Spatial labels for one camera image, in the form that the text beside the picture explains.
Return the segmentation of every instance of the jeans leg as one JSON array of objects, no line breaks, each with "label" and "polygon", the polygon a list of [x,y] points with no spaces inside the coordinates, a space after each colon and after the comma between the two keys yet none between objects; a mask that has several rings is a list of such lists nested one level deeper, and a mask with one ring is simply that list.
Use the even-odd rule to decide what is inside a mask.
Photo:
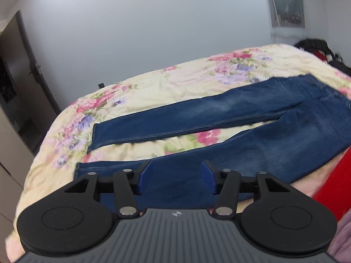
[{"label": "jeans leg", "polygon": [[177,135],[278,119],[301,101],[329,94],[311,75],[270,78],[219,95],[186,100],[95,124],[88,151],[109,144],[144,142]]},{"label": "jeans leg", "polygon": [[[200,164],[211,161],[243,176],[267,171],[292,183],[321,167],[351,145],[351,112],[340,98],[310,100],[287,111],[279,120],[243,131],[225,142],[154,158],[154,175],[147,191],[136,196],[144,208],[206,208],[214,205],[200,176]],[[76,176],[98,172],[111,176],[141,161],[79,163]],[[249,196],[241,195],[240,199]],[[113,195],[101,202],[114,209]]]}]

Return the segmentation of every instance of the floral bedsheet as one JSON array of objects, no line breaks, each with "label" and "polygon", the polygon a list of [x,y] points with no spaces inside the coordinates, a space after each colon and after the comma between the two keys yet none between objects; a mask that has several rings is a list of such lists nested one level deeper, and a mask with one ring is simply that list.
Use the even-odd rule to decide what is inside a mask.
[{"label": "floral bedsheet", "polygon": [[[81,97],[66,108],[48,131],[27,175],[17,205],[16,219],[24,208],[72,181],[77,162],[148,159],[223,142],[234,134],[262,125],[214,129],[185,136],[101,147],[87,154],[94,123],[192,98],[216,95],[231,88],[270,77],[312,73],[322,82],[351,97],[351,78],[314,55],[284,44],[248,48],[202,58],[148,72]],[[294,186],[312,195],[341,159],[299,180]],[[249,202],[242,203],[242,210]],[[9,259],[23,253],[14,229],[6,240]]]}]

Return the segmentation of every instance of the door frame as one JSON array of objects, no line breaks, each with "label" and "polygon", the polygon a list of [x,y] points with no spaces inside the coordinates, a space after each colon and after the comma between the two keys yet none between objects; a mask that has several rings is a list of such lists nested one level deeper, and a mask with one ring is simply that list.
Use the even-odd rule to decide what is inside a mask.
[{"label": "door frame", "polygon": [[18,11],[15,14],[14,18],[16,18],[17,25],[18,25],[20,35],[22,38],[22,42],[23,42],[24,48],[25,48],[27,55],[28,55],[31,74],[33,75],[35,81],[43,89],[43,92],[44,92],[46,98],[48,99],[51,107],[53,108],[54,112],[57,115],[59,115],[61,113],[61,109],[60,109],[59,105],[57,104],[56,100],[54,99],[54,97],[53,97],[53,95],[52,95],[52,93],[51,93],[51,91],[50,91],[50,89],[49,89],[49,87],[44,79],[44,76],[41,74],[40,65],[36,61],[34,52],[32,50],[32,47],[30,46],[30,43],[29,43],[29,39],[27,36],[26,29],[24,27],[24,22],[23,22],[21,11]]}]

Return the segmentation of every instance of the door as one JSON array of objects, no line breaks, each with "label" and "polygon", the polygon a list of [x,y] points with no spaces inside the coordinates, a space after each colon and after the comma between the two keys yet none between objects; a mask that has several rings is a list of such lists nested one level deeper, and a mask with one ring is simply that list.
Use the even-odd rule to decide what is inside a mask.
[{"label": "door", "polygon": [[41,74],[20,12],[0,36],[0,54],[15,91],[28,109],[31,119],[42,133],[46,133],[60,109]]}]

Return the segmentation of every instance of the gray ribbed plate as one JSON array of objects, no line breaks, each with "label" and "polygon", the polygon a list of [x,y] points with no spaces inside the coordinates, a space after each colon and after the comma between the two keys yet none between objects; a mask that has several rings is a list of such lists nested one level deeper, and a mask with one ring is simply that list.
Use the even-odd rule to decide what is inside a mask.
[{"label": "gray ribbed plate", "polygon": [[50,258],[27,253],[18,263],[331,263],[322,253],[309,258],[281,258],[250,245],[233,222],[206,210],[148,209],[122,220],[103,243],[82,254]]}]

